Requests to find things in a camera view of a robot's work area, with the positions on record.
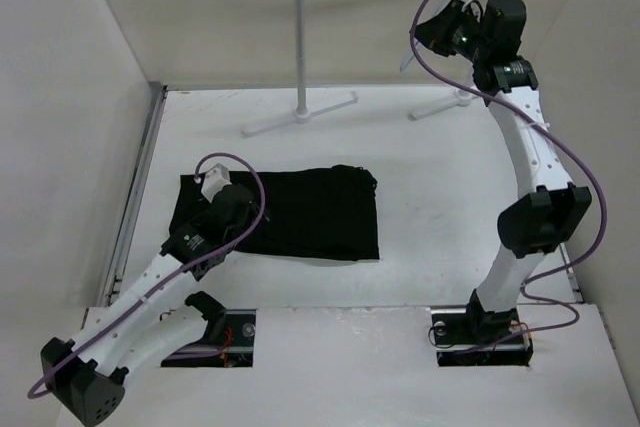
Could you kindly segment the black trousers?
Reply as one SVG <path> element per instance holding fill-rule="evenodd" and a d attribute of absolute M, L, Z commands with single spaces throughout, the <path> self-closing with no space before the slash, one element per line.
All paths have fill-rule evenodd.
<path fill-rule="evenodd" d="M 361 167 L 335 165 L 260 172 L 266 210 L 237 250 L 336 261 L 380 259 L 377 181 Z"/>

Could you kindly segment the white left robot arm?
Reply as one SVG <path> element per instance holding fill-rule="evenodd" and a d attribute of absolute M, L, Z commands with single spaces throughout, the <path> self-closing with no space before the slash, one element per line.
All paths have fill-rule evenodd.
<path fill-rule="evenodd" d="M 140 277 L 99 322 L 41 349 L 42 384 L 82 425 L 98 426 L 124 399 L 134 374 L 198 341 L 224 334 L 224 307 L 199 288 L 258 226 L 265 189 L 228 180 L 188 180 L 169 237 Z"/>

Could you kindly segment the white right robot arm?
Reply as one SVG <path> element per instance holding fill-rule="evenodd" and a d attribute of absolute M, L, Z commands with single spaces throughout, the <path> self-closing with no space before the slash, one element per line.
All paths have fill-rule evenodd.
<path fill-rule="evenodd" d="M 526 23 L 522 0 L 450 0 L 413 37 L 431 52 L 460 55 L 472 64 L 472 88 L 503 136 L 517 182 L 516 201 L 497 219 L 500 247 L 482 283 L 473 290 L 456 330 L 472 350 L 509 342 L 516 303 L 526 280 L 567 241 L 591 205 L 559 162 L 544 123 L 539 82 L 518 49 Z"/>

